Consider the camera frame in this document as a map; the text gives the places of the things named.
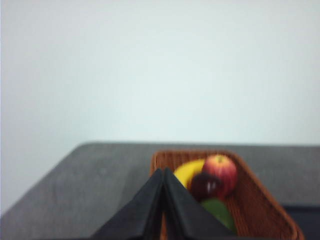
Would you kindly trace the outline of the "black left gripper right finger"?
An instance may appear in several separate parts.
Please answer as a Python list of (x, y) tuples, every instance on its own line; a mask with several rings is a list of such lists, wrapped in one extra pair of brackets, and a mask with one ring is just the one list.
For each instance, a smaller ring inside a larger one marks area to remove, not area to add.
[(233, 240), (236, 235), (207, 212), (169, 168), (163, 177), (164, 212), (169, 240)]

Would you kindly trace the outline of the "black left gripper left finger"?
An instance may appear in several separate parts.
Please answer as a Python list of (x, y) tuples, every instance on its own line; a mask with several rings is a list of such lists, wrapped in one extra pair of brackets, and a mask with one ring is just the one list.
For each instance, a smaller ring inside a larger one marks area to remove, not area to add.
[(147, 240), (161, 228), (163, 171), (157, 169), (134, 197), (104, 223), (92, 240)]

